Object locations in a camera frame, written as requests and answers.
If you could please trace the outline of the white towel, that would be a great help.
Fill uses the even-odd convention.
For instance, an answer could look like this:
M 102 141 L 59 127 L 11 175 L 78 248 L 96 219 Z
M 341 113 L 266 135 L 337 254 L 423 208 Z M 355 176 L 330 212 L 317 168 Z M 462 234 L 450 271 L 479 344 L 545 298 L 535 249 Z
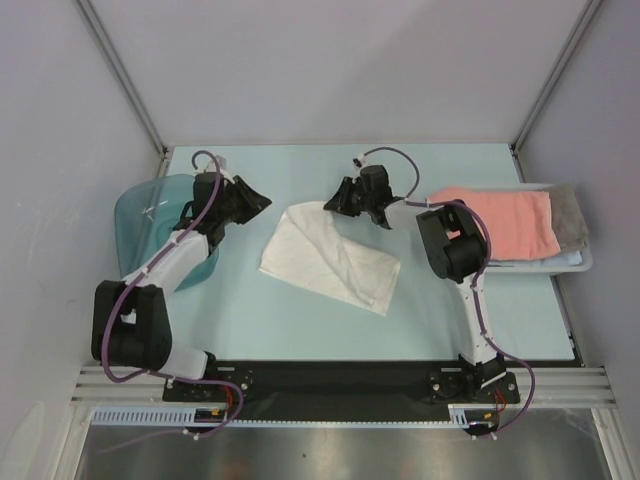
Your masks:
M 399 259 L 342 236 L 319 201 L 286 208 L 259 266 L 275 279 L 381 316 L 400 269 Z

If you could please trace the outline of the pink towel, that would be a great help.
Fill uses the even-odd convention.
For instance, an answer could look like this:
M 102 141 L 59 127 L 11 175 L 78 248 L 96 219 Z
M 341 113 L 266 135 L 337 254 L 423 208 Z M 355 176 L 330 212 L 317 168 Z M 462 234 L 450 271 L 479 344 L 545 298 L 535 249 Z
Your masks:
M 482 191 L 448 187 L 427 197 L 429 203 L 461 200 L 487 227 L 491 259 L 535 261 L 561 248 L 552 228 L 551 200 L 543 191 Z

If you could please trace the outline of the grey towel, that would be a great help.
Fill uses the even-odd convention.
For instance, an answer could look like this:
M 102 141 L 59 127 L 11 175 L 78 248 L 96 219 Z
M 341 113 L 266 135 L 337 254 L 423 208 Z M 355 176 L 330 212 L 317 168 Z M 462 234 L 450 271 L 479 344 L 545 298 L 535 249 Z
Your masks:
M 589 230 L 574 189 L 569 184 L 551 185 L 542 189 L 549 195 L 551 224 L 562 254 L 587 247 Z

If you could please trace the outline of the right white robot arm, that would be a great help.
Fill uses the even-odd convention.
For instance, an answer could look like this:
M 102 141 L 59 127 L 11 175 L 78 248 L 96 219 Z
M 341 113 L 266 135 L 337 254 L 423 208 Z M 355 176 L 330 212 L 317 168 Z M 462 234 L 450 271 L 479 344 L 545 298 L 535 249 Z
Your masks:
M 365 213 L 383 229 L 420 235 L 433 273 L 453 282 L 463 308 L 463 330 L 468 339 L 459 355 L 466 370 L 460 377 L 461 392 L 474 402 L 493 394 L 496 380 L 506 375 L 506 367 L 486 320 L 484 272 L 491 241 L 478 214 L 460 200 L 430 204 L 395 196 L 388 172 L 381 165 L 366 166 L 358 176 L 343 178 L 324 209 L 348 217 Z

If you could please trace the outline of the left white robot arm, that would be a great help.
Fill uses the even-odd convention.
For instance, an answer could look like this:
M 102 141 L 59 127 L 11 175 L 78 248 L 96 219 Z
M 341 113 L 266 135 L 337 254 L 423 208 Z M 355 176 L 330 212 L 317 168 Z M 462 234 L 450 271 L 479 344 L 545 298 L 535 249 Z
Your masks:
M 140 374 L 185 379 L 189 393 L 208 400 L 220 388 L 215 356 L 173 339 L 166 300 L 193 270 L 217 254 L 227 225 L 246 224 L 272 200 L 239 176 L 209 172 L 191 181 L 192 199 L 159 250 L 121 280 L 97 286 L 91 353 L 115 383 L 130 377 L 116 376 L 113 365 L 134 367 Z

